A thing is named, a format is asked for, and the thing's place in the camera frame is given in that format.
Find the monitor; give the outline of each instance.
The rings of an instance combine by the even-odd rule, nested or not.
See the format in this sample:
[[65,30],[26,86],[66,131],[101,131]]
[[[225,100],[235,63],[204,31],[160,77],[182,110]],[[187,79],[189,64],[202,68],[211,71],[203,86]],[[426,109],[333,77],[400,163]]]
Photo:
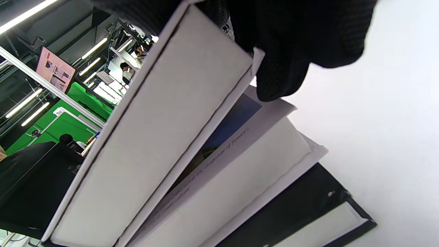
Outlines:
[[36,72],[57,89],[66,93],[76,69],[46,47],[41,47]]

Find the ceiling light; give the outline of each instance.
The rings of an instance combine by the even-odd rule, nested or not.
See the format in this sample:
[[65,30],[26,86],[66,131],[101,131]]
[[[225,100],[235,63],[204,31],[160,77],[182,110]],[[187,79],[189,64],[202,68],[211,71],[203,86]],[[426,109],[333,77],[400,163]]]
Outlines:
[[26,121],[24,121],[22,123],[22,126],[27,125],[32,119],[34,119],[40,112],[42,112],[47,106],[49,105],[49,102],[47,102],[46,104],[44,104],[43,106],[41,106],[36,112],[34,112],[32,114],[32,116],[30,116],[28,119],[26,119]]
[[126,42],[117,52],[123,51],[129,44],[131,44],[133,40],[130,39],[128,42]]
[[96,72],[94,72],[93,74],[91,74],[91,76],[88,77],[88,78],[84,81],[84,84],[86,84],[89,80],[91,80],[91,78],[93,78],[96,74],[97,74]]
[[6,118],[10,118],[12,117],[12,115],[14,115],[15,113],[17,113],[17,111],[19,111],[21,108],[23,108],[25,105],[27,105],[33,98],[35,98],[39,93],[41,93],[43,91],[42,88],[38,89],[37,91],[35,91],[33,94],[31,94],[28,98],[26,98],[23,102],[21,102],[18,106],[16,106],[14,109],[12,109],[11,112],[9,112],[6,115]]
[[154,35],[151,35],[151,39],[152,39],[152,41],[154,41],[154,43],[157,43],[157,41],[158,41],[158,37],[154,36]]
[[81,71],[81,73],[79,73],[79,76],[83,76],[85,74],[85,72],[87,72],[89,69],[91,69],[91,67],[93,67],[97,62],[99,62],[101,58],[97,58],[96,60],[94,60],[92,63],[90,63],[90,65],[85,68],[85,70]]
[[26,20],[27,18],[33,16],[34,14],[40,12],[44,8],[47,8],[49,5],[53,4],[58,0],[46,0],[37,6],[31,8],[30,10],[24,12],[23,14],[19,15],[18,17],[14,18],[13,20],[9,21],[8,23],[4,24],[0,27],[0,34],[6,32],[7,30],[13,28],[14,26],[18,25],[20,22]]
[[86,59],[88,56],[90,56],[95,50],[97,50],[101,45],[103,45],[105,42],[107,42],[108,38],[104,38],[99,43],[97,43],[91,50],[89,50],[84,56],[82,56],[82,59]]

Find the green panel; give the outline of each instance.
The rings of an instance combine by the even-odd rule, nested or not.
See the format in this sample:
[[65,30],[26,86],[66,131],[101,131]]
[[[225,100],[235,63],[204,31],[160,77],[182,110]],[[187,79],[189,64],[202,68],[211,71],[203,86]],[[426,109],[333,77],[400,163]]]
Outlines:
[[[72,87],[68,91],[68,96],[70,96],[76,102],[81,101],[83,104],[86,104],[87,106],[92,108],[95,112],[97,112],[99,115],[103,116],[105,119],[107,119],[112,112],[111,108],[103,104],[100,100],[98,100],[93,95],[88,94],[86,90],[82,88],[80,85],[78,85],[77,83],[72,84]],[[33,126],[38,128],[40,131],[43,131],[56,118],[56,115],[53,114],[53,112],[58,107],[64,107],[66,110],[70,111],[75,116],[81,115],[77,110],[75,110],[69,104],[60,100],[58,103],[52,106],[47,113],[42,115],[40,119],[38,119],[38,121]],[[31,134],[35,130],[33,126],[29,126],[29,129],[26,131],[27,134]],[[58,142],[59,137],[62,134],[70,134],[72,135],[75,141],[86,142],[88,138],[93,135],[92,133],[86,130],[87,128],[88,127],[86,125],[79,122],[72,116],[68,115],[67,113],[63,113],[32,144],[36,144],[40,142],[49,142],[49,141]],[[6,153],[11,154],[17,150],[25,148],[32,140],[33,140],[32,137],[29,137],[24,134],[6,150]]]
[[108,107],[106,104],[102,103],[94,95],[87,93],[87,91],[82,86],[80,86],[77,82],[74,82],[72,84],[67,95],[69,97],[71,97],[76,102],[81,102],[83,104],[86,104],[88,107],[93,109],[99,115],[104,117],[105,119],[101,119],[102,121],[106,121],[113,111],[110,107]]

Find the ceiling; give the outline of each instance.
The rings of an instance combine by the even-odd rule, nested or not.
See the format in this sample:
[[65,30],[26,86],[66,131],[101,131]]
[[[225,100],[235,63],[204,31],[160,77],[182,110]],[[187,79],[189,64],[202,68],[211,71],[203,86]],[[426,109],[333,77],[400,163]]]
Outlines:
[[[0,26],[43,0],[0,0]],[[36,69],[41,46],[72,64],[108,35],[115,17],[86,0],[60,0],[0,35],[0,46],[27,66]],[[0,117],[31,92],[37,84],[9,66],[0,69]]]

